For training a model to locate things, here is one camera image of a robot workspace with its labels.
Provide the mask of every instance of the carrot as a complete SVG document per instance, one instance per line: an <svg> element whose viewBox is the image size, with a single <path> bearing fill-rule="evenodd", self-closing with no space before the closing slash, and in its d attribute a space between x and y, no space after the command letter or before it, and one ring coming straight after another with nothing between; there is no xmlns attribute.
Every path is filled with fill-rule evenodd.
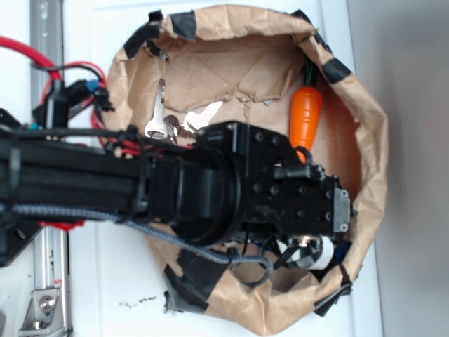
<svg viewBox="0 0 449 337"><path fill-rule="evenodd" d="M304 86L293 95L290 109L290 143L311 150L323 107L323 96L316 89L318 67L306 56Z"/></svg>

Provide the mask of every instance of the bolt head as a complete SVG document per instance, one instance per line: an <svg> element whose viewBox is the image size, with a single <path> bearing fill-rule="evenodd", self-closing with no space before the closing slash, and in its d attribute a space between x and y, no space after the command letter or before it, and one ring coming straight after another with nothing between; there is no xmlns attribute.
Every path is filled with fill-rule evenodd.
<svg viewBox="0 0 449 337"><path fill-rule="evenodd" d="M256 139L256 141L258 141L260 143L264 140L264 134L260 131L256 132L254 135L254 138Z"/></svg>
<svg viewBox="0 0 449 337"><path fill-rule="evenodd" d="M274 136L274 137L272 138L272 144L273 144L274 146L278 146L279 144L281 144L281 139L280 139L278 136Z"/></svg>
<svg viewBox="0 0 449 337"><path fill-rule="evenodd" d="M261 193L261 191L262 191L262 186L261 186L261 184L255 183L255 184L253 185L253 191L256 192L256 193Z"/></svg>
<svg viewBox="0 0 449 337"><path fill-rule="evenodd" d="M278 193L279 193L279 188L278 188L277 186L271 186L270 189L269 189L269 193L270 193L272 196L278 195Z"/></svg>
<svg viewBox="0 0 449 337"><path fill-rule="evenodd" d="M51 311L55 305L56 301L51 296L44 296L39 300L39 307L41 307L43 311Z"/></svg>

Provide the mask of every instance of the metal wrench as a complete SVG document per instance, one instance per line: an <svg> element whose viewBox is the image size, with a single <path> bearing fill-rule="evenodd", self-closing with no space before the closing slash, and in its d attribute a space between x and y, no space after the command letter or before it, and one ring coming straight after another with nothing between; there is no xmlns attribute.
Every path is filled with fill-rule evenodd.
<svg viewBox="0 0 449 337"><path fill-rule="evenodd" d="M163 121L163 108L166 96L166 82L159 80L157 86L156 99L154 100L154 112L152 119L147 123L144 134L154 139L168 138L168 129Z"/></svg>

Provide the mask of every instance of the paper bag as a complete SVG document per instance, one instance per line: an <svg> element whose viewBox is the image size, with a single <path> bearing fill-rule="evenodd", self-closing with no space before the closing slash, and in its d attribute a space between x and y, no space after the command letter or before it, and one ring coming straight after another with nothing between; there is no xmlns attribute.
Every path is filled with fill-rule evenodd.
<svg viewBox="0 0 449 337"><path fill-rule="evenodd" d="M233 119L286 135L290 101L302 86L304 54L319 66L324 97L315 162L328 175L339 175L358 211L346 237L349 251L340 265L321 274L280 268L252 289L243 282L263 273L258 265L216 265L149 238L167 281L168 308L228 319L261 336L312 311L323 315L350 290L384 215L387 118L301 11L287 15L228 5L166 19L154 12L116 54L109 71L116 111L103 115L107 128L134 124L143 132L164 78L165 113L180 121L190 110L223 100L211 123Z"/></svg>

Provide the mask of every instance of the gray braided cable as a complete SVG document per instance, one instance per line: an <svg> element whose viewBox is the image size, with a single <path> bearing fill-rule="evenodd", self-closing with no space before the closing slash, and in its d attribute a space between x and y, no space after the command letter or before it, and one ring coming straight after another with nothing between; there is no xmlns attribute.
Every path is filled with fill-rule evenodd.
<svg viewBox="0 0 449 337"><path fill-rule="evenodd" d="M5 204L0 204L0 211L6 209ZM62 217L73 217L81 219L90 220L109 220L115 223L119 222L122 218L119 214L108 213L102 211L95 211L92 209L78 209L63 206L49 206L42 204L14 204L12 207L14 213L23 216L62 216ZM229 256L225 253L220 253L218 251L213 251L211 249L206 249L203 247L198 247L190 244L180 237L165 233L156 228L150 227L145 224L136 223L135 221L127 220L123 222L124 225L138 230L145 234L151 235L157 239L164 240L171 244L175 244L186 251L196 253L208 260L215 263L226 265L229 263L259 263L265 268L264 277L256 282L246 283L248 286L258 286L268 280L269 276L274 271L273 263L264 256L242 256L235 253L233 256Z"/></svg>

